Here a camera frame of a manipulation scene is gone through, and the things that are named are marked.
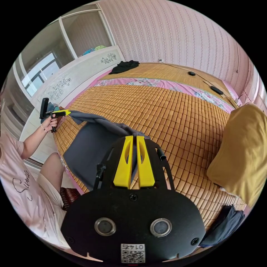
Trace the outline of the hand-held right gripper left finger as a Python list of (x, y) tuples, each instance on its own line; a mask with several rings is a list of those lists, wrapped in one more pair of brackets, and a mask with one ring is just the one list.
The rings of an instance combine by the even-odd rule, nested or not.
[(133, 161), (133, 136), (126, 136), (123, 141), (121, 156), (114, 176), (114, 186), (130, 189)]

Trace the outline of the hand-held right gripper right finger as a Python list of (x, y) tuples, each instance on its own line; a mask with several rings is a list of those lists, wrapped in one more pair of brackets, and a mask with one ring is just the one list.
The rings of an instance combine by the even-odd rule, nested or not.
[(136, 137), (139, 187), (154, 187), (155, 179), (143, 136)]

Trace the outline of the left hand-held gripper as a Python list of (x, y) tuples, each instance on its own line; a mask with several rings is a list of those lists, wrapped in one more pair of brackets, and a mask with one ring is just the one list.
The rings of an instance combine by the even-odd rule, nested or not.
[(71, 112), (69, 110), (57, 110), (57, 111), (53, 111), (53, 112), (46, 112), (43, 114), (40, 114), (40, 120), (41, 123), (49, 116), (51, 116), (52, 118), (58, 118), (58, 117), (63, 117), (63, 116), (68, 116), (70, 115)]

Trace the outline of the person's left hand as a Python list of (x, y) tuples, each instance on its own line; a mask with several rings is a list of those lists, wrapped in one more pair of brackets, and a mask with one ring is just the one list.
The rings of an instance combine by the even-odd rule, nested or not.
[(47, 117), (42, 123), (41, 127), (43, 130), (48, 133), (50, 131), (53, 131), (53, 128), (56, 128), (58, 124), (57, 118), (55, 114), (52, 114), (52, 117)]

